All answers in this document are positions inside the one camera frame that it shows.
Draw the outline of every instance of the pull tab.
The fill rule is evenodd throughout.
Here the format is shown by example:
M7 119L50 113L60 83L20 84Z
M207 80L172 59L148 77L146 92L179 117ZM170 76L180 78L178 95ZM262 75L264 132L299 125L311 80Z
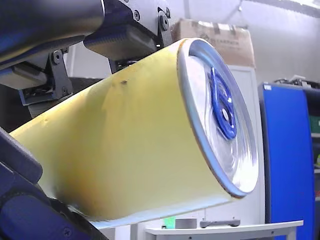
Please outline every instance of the pull tab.
M218 125L227 139L234 139L237 127L232 95L226 82L214 68L211 69L210 91L213 114Z

